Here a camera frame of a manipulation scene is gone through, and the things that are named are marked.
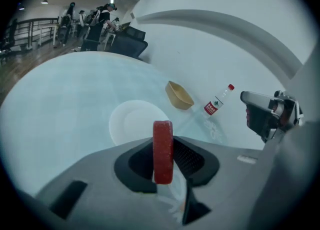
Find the black chair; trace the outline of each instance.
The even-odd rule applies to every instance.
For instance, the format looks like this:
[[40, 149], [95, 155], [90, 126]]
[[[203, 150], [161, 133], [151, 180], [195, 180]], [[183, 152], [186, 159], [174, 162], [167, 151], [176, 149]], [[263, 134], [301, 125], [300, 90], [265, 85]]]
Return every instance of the black chair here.
[[146, 32], [140, 31], [131, 26], [128, 26], [126, 29], [124, 29], [123, 33], [127, 34], [128, 36], [135, 37], [141, 41], [144, 41], [146, 36]]
[[99, 41], [90, 40], [90, 39], [83, 39], [83, 44], [81, 46], [80, 51], [81, 52], [85, 52], [85, 51], [96, 52], [98, 45], [100, 45]]
[[113, 44], [108, 52], [121, 54], [140, 60], [140, 54], [147, 47], [148, 43], [146, 41], [135, 38], [122, 32], [115, 36]]

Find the white curved wall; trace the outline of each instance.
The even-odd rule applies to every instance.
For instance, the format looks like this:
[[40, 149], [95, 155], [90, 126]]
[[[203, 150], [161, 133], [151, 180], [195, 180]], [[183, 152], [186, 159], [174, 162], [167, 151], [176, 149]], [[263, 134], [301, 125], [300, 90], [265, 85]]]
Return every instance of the white curved wall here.
[[144, 15], [185, 9], [214, 11], [246, 20], [280, 40], [302, 63], [318, 37], [300, 0], [149, 0]]

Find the table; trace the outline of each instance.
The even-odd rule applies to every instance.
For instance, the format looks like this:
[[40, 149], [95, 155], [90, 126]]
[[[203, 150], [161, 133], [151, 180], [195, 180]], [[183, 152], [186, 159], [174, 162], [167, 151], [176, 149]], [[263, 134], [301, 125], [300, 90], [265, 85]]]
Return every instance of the table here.
[[57, 27], [59, 26], [59, 24], [46, 24], [46, 25], [42, 25], [40, 27], [40, 38], [39, 38], [39, 45], [42, 45], [42, 29], [44, 28], [54, 28], [53, 31], [53, 46], [55, 45], [56, 42], [56, 34], [57, 34]]
[[201, 118], [203, 105], [192, 94], [189, 110], [171, 105], [169, 80], [177, 82], [140, 60], [99, 51], [69, 53], [37, 66], [0, 108], [1, 155], [12, 181], [34, 196], [81, 158], [113, 147], [110, 115], [129, 100], [159, 107], [177, 136], [225, 144], [219, 124]]

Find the white plate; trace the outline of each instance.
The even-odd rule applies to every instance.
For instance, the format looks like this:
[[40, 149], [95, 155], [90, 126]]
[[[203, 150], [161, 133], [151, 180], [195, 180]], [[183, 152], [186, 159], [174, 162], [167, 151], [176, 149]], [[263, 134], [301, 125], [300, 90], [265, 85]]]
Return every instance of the white plate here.
[[157, 106], [142, 100], [120, 104], [111, 114], [109, 131], [116, 146], [153, 136], [154, 121], [169, 118]]

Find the bottle cap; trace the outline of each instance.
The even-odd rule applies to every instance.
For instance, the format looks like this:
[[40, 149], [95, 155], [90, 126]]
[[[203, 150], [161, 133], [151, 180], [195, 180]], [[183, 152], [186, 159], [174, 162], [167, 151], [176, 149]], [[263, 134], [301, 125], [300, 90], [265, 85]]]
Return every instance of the bottle cap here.
[[228, 88], [233, 91], [235, 89], [235, 86], [233, 86], [232, 84], [229, 84]]

